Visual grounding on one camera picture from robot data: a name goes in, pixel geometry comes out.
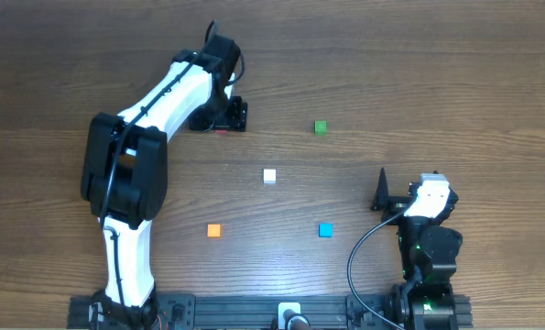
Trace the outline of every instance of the white cube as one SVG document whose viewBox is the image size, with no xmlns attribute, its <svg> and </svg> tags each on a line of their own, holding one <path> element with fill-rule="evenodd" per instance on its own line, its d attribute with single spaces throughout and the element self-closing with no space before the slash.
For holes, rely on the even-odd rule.
<svg viewBox="0 0 545 330">
<path fill-rule="evenodd" d="M 264 169 L 264 183 L 276 183 L 276 170 Z"/>
</svg>

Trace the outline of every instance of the wooden table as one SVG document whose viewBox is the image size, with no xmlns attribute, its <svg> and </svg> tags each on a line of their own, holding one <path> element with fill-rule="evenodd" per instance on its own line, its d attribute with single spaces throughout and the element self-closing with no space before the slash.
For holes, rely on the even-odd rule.
<svg viewBox="0 0 545 330">
<path fill-rule="evenodd" d="M 104 287 L 79 192 L 89 123 L 144 96 L 212 18 L 245 53 L 248 129 L 171 141 L 160 292 L 347 294 L 379 169 L 395 194 L 439 170 L 474 324 L 545 326 L 545 1 L 468 0 L 0 1 L 0 326 L 63 327 L 71 296 Z M 401 281 L 395 239 L 361 250 L 360 292 Z"/>
</svg>

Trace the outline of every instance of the blue cube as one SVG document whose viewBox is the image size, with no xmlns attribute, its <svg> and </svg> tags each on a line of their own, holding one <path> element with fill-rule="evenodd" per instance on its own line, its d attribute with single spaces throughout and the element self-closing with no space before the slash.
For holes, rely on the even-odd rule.
<svg viewBox="0 0 545 330">
<path fill-rule="evenodd" d="M 319 237 L 332 237 L 333 224 L 319 224 Z"/>
</svg>

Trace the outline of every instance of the small block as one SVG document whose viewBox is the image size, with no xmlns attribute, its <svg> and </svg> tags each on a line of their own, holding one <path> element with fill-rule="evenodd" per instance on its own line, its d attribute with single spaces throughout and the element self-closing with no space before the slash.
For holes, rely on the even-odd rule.
<svg viewBox="0 0 545 330">
<path fill-rule="evenodd" d="M 276 183 L 276 170 L 264 169 L 264 183 Z"/>
<path fill-rule="evenodd" d="M 319 237 L 332 237 L 333 224 L 319 224 Z"/>
<path fill-rule="evenodd" d="M 207 237 L 209 237 L 209 238 L 221 238 L 221 224 L 208 224 L 207 225 Z"/>
<path fill-rule="evenodd" d="M 327 121 L 316 120 L 315 121 L 315 135 L 326 136 L 327 135 Z"/>
</svg>

